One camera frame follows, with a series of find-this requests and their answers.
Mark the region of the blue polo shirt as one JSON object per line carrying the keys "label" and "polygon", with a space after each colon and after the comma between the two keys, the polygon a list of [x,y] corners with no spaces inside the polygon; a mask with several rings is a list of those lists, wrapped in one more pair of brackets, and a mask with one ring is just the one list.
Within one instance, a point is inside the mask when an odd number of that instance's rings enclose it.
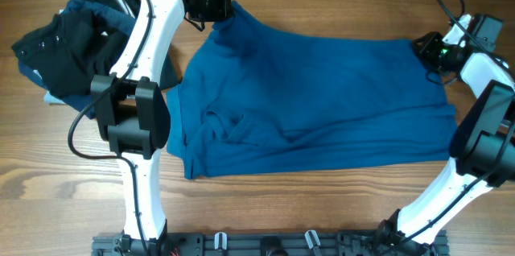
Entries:
{"label": "blue polo shirt", "polygon": [[167,93],[187,179],[448,158],[455,108],[409,40],[297,35],[233,9]]}

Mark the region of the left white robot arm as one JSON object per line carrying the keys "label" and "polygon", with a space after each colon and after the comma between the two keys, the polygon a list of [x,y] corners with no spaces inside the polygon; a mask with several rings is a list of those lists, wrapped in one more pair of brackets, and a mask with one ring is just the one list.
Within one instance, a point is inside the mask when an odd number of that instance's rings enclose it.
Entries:
{"label": "left white robot arm", "polygon": [[231,0],[141,0],[128,43],[106,76],[91,84],[97,124],[118,161],[126,222],[120,234],[96,237],[94,255],[173,255],[159,187],[159,159],[171,128],[160,89],[163,65],[178,27],[232,14]]}

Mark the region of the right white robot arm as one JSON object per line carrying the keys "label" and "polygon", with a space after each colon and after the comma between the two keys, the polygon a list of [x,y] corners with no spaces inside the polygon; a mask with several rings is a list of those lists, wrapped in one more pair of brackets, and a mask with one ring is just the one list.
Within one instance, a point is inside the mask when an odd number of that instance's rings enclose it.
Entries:
{"label": "right white robot arm", "polygon": [[379,255],[424,255],[441,228],[474,199],[514,179],[514,76],[492,51],[502,28],[487,14],[454,19],[443,46],[418,49],[425,60],[455,61],[476,103],[450,144],[450,158],[429,187],[377,227],[370,241]]}

